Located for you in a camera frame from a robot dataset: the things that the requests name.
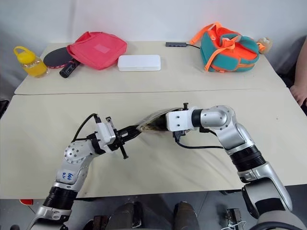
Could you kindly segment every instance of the yellow water bottle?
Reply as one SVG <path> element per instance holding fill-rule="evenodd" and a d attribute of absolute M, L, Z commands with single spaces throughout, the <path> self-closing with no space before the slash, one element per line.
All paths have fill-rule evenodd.
<path fill-rule="evenodd" d="M 34 52 L 28 50 L 23 46 L 16 46 L 14 48 L 14 54 L 17 56 L 17 60 L 20 62 L 22 68 L 32 77 L 40 78 L 48 73 L 48 68 L 44 62 L 35 55 Z"/>

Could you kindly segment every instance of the wires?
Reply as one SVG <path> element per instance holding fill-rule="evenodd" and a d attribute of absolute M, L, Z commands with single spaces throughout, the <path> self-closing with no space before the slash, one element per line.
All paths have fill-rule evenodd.
<path fill-rule="evenodd" d="M 78 136 L 78 134 L 80 133 L 81 129 L 82 129 L 83 126 L 86 124 L 86 122 L 88 122 L 88 120 L 91 119 L 92 117 L 95 117 L 95 120 L 97 120 L 97 118 L 99 118 L 99 117 L 97 116 L 97 114 L 91 114 L 91 115 L 89 115 L 89 116 L 83 121 L 83 123 L 80 125 L 80 127 L 78 128 L 78 130 L 77 130 L 77 132 L 76 132 L 76 134 L 75 134 L 75 136 L 73 137 L 73 139 L 72 139 L 71 142 L 74 142 L 74 141 L 77 140 L 77 136 Z"/>
<path fill-rule="evenodd" d="M 77 139 L 75 139 L 75 141 L 76 140 L 90 140 L 90 138 L 77 138 Z"/>
<path fill-rule="evenodd" d="M 187 46 L 192 46 L 192 47 L 195 47 L 195 48 L 197 48 L 197 49 L 200 49 L 200 47 L 195 46 L 195 45 L 191 45 L 191 44 L 187 44 Z"/>
<path fill-rule="evenodd" d="M 186 145 L 181 144 L 179 140 L 175 140 L 175 142 L 179 146 L 186 148 L 186 149 L 191 149 L 191 150 L 194 150 L 194 149 L 223 149 L 222 146 L 186 146 Z"/>
<path fill-rule="evenodd" d="M 275 221 L 268 221 L 257 224 L 254 227 L 252 227 L 250 230 L 266 230 L 266 229 L 275 229 L 275 228 L 288 229 L 288 230 L 302 230 L 291 224 L 275 222 Z"/>
<path fill-rule="evenodd" d="M 209 130 L 208 128 L 206 129 L 201 129 L 200 130 L 202 133 L 211 133 L 213 135 L 216 136 L 216 133 L 214 133 L 213 131 Z M 186 149 L 190 149 L 190 150 L 193 150 L 193 149 L 224 149 L 222 146 L 186 146 L 186 145 L 183 145 L 179 142 L 180 140 L 180 137 L 185 135 L 185 132 L 184 131 L 175 131 L 173 132 L 173 138 L 175 139 L 175 142 L 183 147 L 183 148 L 186 148 Z"/>
<path fill-rule="evenodd" d="M 231 229 L 231 230 L 234 230 L 234 226 L 237 226 L 237 225 L 239 225 L 239 224 L 241 224 L 241 223 L 243 223 L 243 227 L 244 227 L 244 225 L 246 224 L 246 221 L 240 221 L 239 223 L 237 223 L 237 224 L 234 224 L 234 225 L 231 225 L 231 226 L 228 226 L 228 227 L 225 227 L 225 228 L 222 228 L 221 230 L 225 230 L 225 229 Z"/>

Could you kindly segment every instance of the black cable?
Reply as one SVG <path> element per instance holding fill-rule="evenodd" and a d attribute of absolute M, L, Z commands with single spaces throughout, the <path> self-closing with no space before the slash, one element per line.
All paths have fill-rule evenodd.
<path fill-rule="evenodd" d="M 183 148 L 186 148 L 186 149 L 223 149 L 222 146 L 186 146 L 186 145 L 183 145 L 179 142 L 179 140 L 175 139 L 175 142 L 183 147 Z"/>
<path fill-rule="evenodd" d="M 192 46 L 192 47 L 195 47 L 195 48 L 198 48 L 198 49 L 200 49 L 200 47 L 198 47 L 198 46 L 195 46 L 195 45 L 190 45 L 190 44 L 187 44 L 187 46 Z"/>
<path fill-rule="evenodd" d="M 90 138 L 77 138 L 77 139 L 75 139 L 75 141 L 76 140 L 90 140 Z"/>
<path fill-rule="evenodd" d="M 32 211 L 34 214 L 36 214 L 36 213 L 34 212 L 34 210 L 33 210 L 30 206 L 28 206 L 28 208 L 31 209 L 31 211 Z"/>
<path fill-rule="evenodd" d="M 73 137 L 73 139 L 72 139 L 71 142 L 74 142 L 74 141 L 77 139 L 77 136 L 78 136 L 78 134 L 80 133 L 80 131 L 81 131 L 81 129 L 83 128 L 83 126 L 85 125 L 85 123 L 88 122 L 88 120 L 91 119 L 91 117 L 93 117 L 93 116 L 97 116 L 97 114 L 91 114 L 91 115 L 89 115 L 89 116 L 83 121 L 83 123 L 82 123 L 82 124 L 80 125 L 80 127 L 78 128 L 78 130 L 77 130 L 77 132 L 76 132 L 76 134 L 75 134 L 75 136 Z"/>
<path fill-rule="evenodd" d="M 208 133 L 212 133 L 213 135 L 217 137 L 216 133 L 214 133 L 212 130 L 208 130 Z"/>
<path fill-rule="evenodd" d="M 266 229 L 274 229 L 274 228 L 282 228 L 282 229 L 288 229 L 288 230 L 302 230 L 291 224 L 275 222 L 275 221 L 268 221 L 268 222 L 257 224 L 254 227 L 252 227 L 250 230 L 266 230 Z"/>

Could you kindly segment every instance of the person's arm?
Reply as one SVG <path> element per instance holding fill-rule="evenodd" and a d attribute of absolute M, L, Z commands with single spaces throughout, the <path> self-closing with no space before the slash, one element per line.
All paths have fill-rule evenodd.
<path fill-rule="evenodd" d="M 305 40 L 297 59 L 295 81 L 294 85 L 290 88 L 290 92 L 299 106 L 302 106 L 305 99 L 307 99 L 307 39 Z"/>

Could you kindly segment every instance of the robotic arm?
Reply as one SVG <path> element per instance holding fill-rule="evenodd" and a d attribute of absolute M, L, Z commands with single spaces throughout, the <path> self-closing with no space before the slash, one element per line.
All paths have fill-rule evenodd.
<path fill-rule="evenodd" d="M 77 139 L 84 124 L 94 117 L 97 130 L 86 138 Z M 120 148 L 124 159 L 128 158 L 123 145 L 137 137 L 136 126 L 128 126 L 117 131 L 110 117 L 101 122 L 97 114 L 90 115 L 78 129 L 74 139 L 64 151 L 64 159 L 48 197 L 38 209 L 29 230 L 67 230 L 73 202 L 86 179 L 88 168 L 95 157 Z"/>
<path fill-rule="evenodd" d="M 91 161 L 118 148 L 124 159 L 127 158 L 123 145 L 142 132 L 140 125 L 117 131 L 110 117 L 106 123 L 102 123 L 96 114 L 91 116 L 95 118 L 97 130 L 87 138 L 77 139 L 78 132 L 90 117 L 81 125 L 64 151 L 63 163 L 49 196 L 37 211 L 29 230 L 50 229 L 50 226 L 53 230 L 66 230 L 64 222 L 71 214 L 72 204 L 86 179 Z M 242 194 L 248 211 L 258 219 L 258 223 L 274 221 L 273 227 L 278 227 L 276 222 L 281 222 L 306 230 L 304 224 L 291 213 L 292 202 L 287 190 L 271 165 L 264 160 L 249 133 L 236 121 L 232 108 L 220 105 L 210 109 L 188 109 L 185 103 L 183 109 L 165 110 L 160 116 L 155 114 L 147 120 L 151 125 L 145 121 L 146 129 L 154 127 L 154 130 L 172 131 L 178 143 L 187 130 L 200 128 L 201 131 L 206 127 L 215 130 L 224 150 L 236 166 L 240 180 L 246 183 Z"/>
<path fill-rule="evenodd" d="M 243 198 L 249 213 L 258 223 L 274 221 L 306 229 L 298 217 L 291 213 L 291 198 L 246 129 L 236 121 L 232 108 L 224 105 L 210 109 L 188 109 L 166 114 L 167 129 L 176 142 L 186 130 L 210 127 L 238 170 L 238 176 L 246 185 Z"/>

